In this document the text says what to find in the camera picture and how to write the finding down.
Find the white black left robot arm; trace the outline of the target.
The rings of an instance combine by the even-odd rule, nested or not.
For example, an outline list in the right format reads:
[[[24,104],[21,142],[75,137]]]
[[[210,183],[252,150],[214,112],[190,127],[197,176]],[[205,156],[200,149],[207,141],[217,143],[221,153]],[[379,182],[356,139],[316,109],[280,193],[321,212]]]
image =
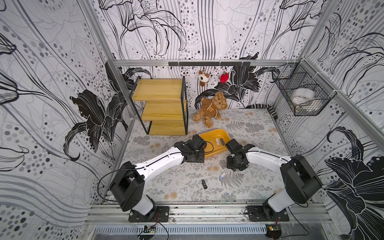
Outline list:
[[[124,163],[116,171],[109,190],[123,212],[134,210],[148,215],[155,209],[154,202],[144,195],[145,183],[164,171],[183,163],[203,163],[209,144],[199,135],[174,144],[166,152],[139,164]]]

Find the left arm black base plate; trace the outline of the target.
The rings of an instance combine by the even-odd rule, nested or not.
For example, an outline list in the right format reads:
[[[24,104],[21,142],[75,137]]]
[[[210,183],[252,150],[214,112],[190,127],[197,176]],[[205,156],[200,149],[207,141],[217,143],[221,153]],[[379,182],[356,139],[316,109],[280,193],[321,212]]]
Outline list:
[[[139,213],[136,210],[131,210],[129,215],[130,223],[149,223],[159,222],[167,223],[169,220],[169,206],[157,206],[150,210],[146,215]]]

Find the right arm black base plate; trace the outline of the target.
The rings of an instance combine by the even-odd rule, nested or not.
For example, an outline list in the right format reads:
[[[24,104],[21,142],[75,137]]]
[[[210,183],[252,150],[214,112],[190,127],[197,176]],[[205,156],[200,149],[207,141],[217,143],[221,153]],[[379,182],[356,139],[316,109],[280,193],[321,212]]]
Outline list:
[[[289,216],[286,209],[280,212],[274,212],[267,206],[246,206],[244,214],[248,216],[251,222],[289,222]]]

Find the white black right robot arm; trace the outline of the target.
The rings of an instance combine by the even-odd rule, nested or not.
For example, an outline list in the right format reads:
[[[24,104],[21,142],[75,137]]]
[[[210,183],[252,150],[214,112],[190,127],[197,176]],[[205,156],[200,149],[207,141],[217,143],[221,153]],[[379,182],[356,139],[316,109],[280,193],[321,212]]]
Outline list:
[[[245,170],[250,164],[260,165],[281,173],[284,189],[273,194],[263,203],[263,214],[272,218],[284,209],[303,205],[323,186],[323,183],[308,161],[301,155],[281,156],[263,151],[254,145],[240,145],[235,139],[226,143],[230,152],[227,168]]]

